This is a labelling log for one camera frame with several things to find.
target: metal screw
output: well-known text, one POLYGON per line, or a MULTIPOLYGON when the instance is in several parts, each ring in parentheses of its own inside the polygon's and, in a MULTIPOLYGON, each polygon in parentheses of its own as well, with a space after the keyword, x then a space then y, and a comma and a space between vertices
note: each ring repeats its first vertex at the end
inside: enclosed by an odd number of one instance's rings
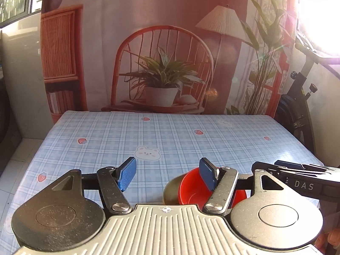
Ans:
POLYGON ((207 203, 205 205, 205 208, 208 211, 217 212, 217 211, 221 211, 223 209, 223 206, 221 204, 218 204, 218 203, 207 203))
POLYGON ((117 212, 126 212, 130 209, 130 206, 126 203, 115 203, 112 205, 112 210, 117 212))

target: tiled floor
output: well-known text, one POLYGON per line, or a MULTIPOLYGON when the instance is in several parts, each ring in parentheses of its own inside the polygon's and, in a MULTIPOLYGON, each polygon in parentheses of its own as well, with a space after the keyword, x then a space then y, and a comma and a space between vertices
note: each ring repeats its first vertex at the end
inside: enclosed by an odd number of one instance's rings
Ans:
POLYGON ((24 138, 0 177, 0 232, 19 183, 42 142, 24 138))

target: bear face print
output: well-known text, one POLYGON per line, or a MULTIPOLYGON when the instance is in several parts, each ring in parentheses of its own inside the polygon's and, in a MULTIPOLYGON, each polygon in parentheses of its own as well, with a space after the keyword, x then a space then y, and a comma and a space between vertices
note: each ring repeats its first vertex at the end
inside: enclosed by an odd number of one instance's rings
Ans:
POLYGON ((146 161, 156 161, 160 159, 161 155, 157 148, 148 149, 145 146, 139 146, 135 151, 135 157, 146 161))

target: white flower pot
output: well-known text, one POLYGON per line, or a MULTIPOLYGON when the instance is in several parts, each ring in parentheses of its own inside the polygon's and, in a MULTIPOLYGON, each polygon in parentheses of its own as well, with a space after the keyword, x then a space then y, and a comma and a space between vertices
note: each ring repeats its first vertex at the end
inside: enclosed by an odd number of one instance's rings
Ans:
POLYGON ((144 87, 147 105, 172 106, 178 92, 178 88, 144 87))

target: lampshade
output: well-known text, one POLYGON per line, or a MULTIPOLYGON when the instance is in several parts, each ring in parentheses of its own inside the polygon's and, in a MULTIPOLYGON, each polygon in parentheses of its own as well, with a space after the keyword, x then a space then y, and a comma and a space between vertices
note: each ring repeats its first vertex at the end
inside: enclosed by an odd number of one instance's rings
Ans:
POLYGON ((230 35, 249 42, 245 34, 241 21, 237 17, 235 10, 229 7, 216 6, 209 12, 196 27, 215 31, 220 34, 230 35))

